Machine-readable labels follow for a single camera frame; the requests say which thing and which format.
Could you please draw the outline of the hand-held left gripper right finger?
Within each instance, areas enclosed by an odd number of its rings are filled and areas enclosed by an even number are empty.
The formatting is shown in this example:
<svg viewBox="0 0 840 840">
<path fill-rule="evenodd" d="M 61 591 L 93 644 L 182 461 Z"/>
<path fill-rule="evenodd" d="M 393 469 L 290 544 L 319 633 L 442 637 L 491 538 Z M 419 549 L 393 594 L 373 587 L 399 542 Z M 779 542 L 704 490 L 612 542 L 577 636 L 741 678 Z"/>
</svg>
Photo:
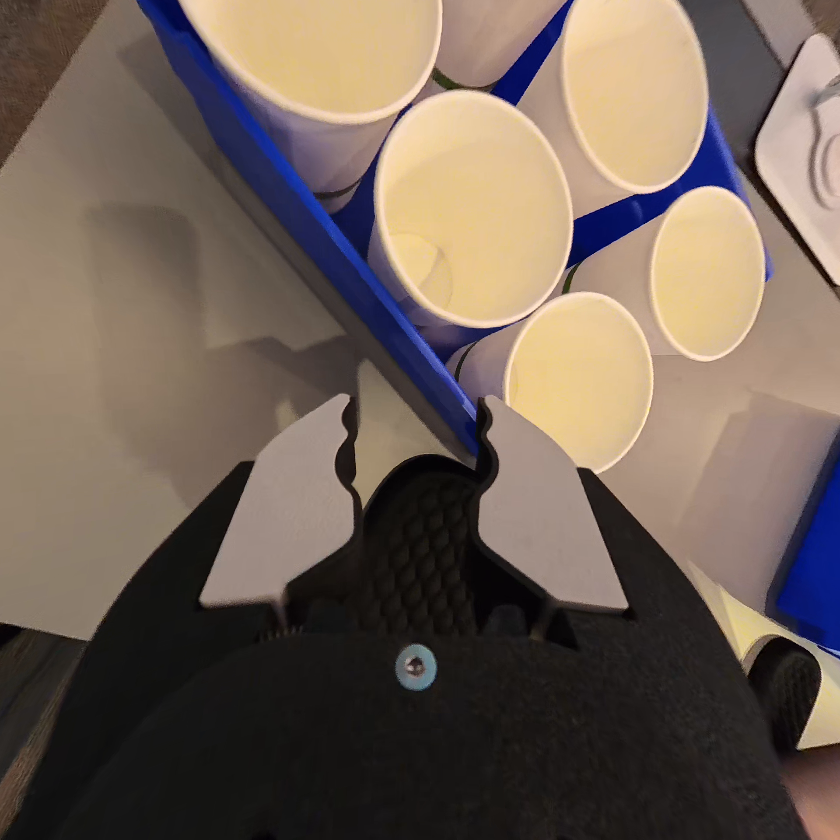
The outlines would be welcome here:
<svg viewBox="0 0 840 840">
<path fill-rule="evenodd" d="M 499 609 L 531 626 L 543 603 L 625 616 L 627 596 L 579 471 L 561 446 L 496 396 L 479 399 L 470 500 L 476 620 Z"/>
</svg>

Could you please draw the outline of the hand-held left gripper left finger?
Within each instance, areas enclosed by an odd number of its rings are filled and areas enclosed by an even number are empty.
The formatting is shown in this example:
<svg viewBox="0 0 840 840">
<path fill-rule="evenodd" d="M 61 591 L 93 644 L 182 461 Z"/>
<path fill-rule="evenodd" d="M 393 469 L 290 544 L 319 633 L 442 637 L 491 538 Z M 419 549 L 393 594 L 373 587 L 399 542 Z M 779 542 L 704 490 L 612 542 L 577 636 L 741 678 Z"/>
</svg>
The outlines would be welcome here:
<svg viewBox="0 0 840 840">
<path fill-rule="evenodd" d="M 290 584 L 360 534 L 358 410 L 339 394 L 258 453 L 200 594 L 201 606 L 282 607 Z"/>
</svg>

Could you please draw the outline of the blue plastic bin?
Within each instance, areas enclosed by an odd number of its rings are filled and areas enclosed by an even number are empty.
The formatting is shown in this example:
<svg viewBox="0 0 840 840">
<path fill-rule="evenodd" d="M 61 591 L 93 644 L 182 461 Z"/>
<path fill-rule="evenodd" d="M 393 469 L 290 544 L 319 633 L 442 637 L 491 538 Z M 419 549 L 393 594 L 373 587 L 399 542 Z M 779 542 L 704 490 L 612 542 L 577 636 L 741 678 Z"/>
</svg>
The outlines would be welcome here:
<svg viewBox="0 0 840 840">
<path fill-rule="evenodd" d="M 476 409 L 445 363 L 458 348 L 487 331 L 466 331 L 464 338 L 433 338 L 428 343 L 375 279 L 366 264 L 374 221 L 375 164 L 365 173 L 348 206 L 335 215 L 327 214 L 214 66 L 181 5 L 138 5 L 172 70 L 194 100 L 224 162 L 223 171 L 233 176 L 236 197 L 255 200 L 257 207 L 287 231 L 335 294 L 354 311 L 463 445 L 475 453 Z M 781 73 L 774 70 L 771 77 L 775 83 L 760 83 L 754 101 L 747 95 L 747 114 L 738 114 L 738 96 L 725 96 L 723 122 L 710 104 L 707 130 L 697 156 L 675 184 L 653 194 L 624 198 L 577 220 L 571 266 L 651 222 L 690 189 L 724 187 L 747 202 L 738 169 L 751 166 L 749 145 L 758 131 L 759 119 L 770 107 Z"/>
<path fill-rule="evenodd" d="M 766 612 L 839 657 L 839 436 L 819 468 L 773 577 Z"/>
</svg>

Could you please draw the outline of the black wrist rest pad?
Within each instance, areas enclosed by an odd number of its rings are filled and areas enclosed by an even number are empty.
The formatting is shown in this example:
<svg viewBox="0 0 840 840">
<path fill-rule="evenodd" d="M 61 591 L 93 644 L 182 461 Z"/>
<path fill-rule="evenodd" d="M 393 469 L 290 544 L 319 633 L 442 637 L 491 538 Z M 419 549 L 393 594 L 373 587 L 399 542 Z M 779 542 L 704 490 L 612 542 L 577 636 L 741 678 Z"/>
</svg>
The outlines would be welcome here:
<svg viewBox="0 0 840 840">
<path fill-rule="evenodd" d="M 345 608 L 380 636 L 478 634 L 468 507 L 475 473 L 442 455 L 395 467 L 364 508 L 363 562 Z"/>
</svg>

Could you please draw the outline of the white mount plate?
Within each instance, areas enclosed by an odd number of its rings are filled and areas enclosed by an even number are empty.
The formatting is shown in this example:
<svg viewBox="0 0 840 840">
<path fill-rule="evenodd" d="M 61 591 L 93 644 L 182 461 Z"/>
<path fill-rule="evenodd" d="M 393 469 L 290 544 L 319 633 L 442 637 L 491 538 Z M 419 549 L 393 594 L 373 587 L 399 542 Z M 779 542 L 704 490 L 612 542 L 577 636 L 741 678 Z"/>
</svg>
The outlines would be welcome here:
<svg viewBox="0 0 840 840">
<path fill-rule="evenodd" d="M 839 59 L 827 36 L 811 36 L 797 53 L 759 131 L 754 160 L 763 183 L 837 289 Z"/>
</svg>

